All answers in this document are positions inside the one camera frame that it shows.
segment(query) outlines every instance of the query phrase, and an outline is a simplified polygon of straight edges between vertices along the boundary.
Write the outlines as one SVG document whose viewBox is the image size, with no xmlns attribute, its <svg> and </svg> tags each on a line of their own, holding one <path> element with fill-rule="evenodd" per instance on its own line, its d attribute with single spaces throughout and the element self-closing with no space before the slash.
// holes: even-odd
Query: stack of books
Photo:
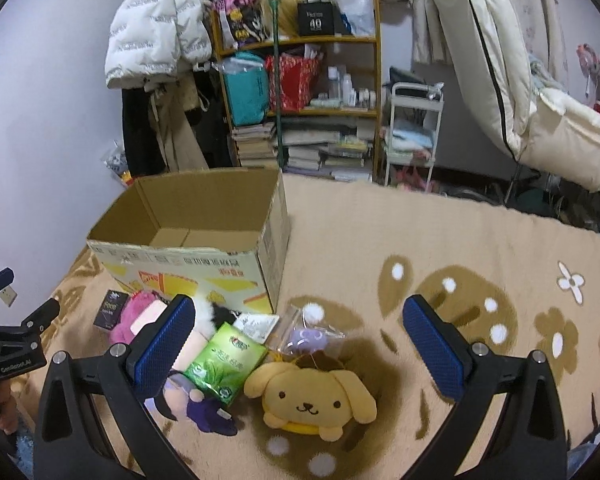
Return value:
<svg viewBox="0 0 600 480">
<path fill-rule="evenodd" d="M 283 131 L 288 153 L 287 173 L 335 180 L 371 180 L 371 144 L 356 137 L 348 126 L 293 124 Z"/>
<path fill-rule="evenodd" d="M 274 148 L 272 142 L 275 132 L 276 125 L 272 121 L 234 128 L 231 136 L 238 148 L 240 165 L 277 168 L 278 150 Z"/>
</svg>

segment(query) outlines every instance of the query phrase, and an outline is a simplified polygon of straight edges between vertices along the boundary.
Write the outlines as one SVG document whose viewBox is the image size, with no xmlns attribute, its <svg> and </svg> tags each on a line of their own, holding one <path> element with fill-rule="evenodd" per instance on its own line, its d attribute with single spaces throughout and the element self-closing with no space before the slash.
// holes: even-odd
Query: wall outlet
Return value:
<svg viewBox="0 0 600 480">
<path fill-rule="evenodd" d="M 0 291 L 0 299 L 4 301 L 6 306 L 11 306 L 17 297 L 18 295 L 11 285 Z"/>
</svg>

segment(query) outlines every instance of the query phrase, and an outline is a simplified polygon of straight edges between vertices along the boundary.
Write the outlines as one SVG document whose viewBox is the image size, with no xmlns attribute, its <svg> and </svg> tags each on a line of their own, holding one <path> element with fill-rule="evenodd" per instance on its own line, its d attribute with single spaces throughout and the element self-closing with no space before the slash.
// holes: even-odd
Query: red patterned bag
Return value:
<svg viewBox="0 0 600 480">
<path fill-rule="evenodd" d="M 276 81 L 273 56 L 267 57 L 270 108 L 276 110 Z M 284 112 L 297 112 L 309 104 L 312 89 L 320 73 L 320 59 L 280 56 L 280 104 Z"/>
</svg>

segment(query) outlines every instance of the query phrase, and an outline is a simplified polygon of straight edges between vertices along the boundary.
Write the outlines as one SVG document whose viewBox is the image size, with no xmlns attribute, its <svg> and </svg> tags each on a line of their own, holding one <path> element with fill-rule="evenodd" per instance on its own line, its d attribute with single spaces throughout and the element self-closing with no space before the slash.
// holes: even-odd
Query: blue textured pad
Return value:
<svg viewBox="0 0 600 480">
<path fill-rule="evenodd" d="M 191 333 L 196 309 L 191 298 L 181 298 L 134 367 L 134 391 L 139 399 L 149 399 L 160 393 L 171 366 Z"/>
<path fill-rule="evenodd" d="M 404 302 L 402 324 L 427 365 L 440 393 L 458 402 L 464 393 L 462 363 L 420 305 L 412 298 L 407 298 Z"/>
</svg>

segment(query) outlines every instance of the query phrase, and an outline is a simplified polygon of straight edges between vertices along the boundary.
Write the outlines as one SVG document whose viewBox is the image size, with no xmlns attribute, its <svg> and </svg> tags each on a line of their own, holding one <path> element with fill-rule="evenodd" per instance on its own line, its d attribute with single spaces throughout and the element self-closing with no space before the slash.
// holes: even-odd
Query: finger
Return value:
<svg viewBox="0 0 600 480">
<path fill-rule="evenodd" d="M 6 434 L 11 434 L 18 429 L 18 409 L 13 397 L 1 406 L 0 429 Z"/>
<path fill-rule="evenodd" d="M 11 381 L 0 383 L 0 404 L 4 404 L 11 397 Z"/>
</svg>

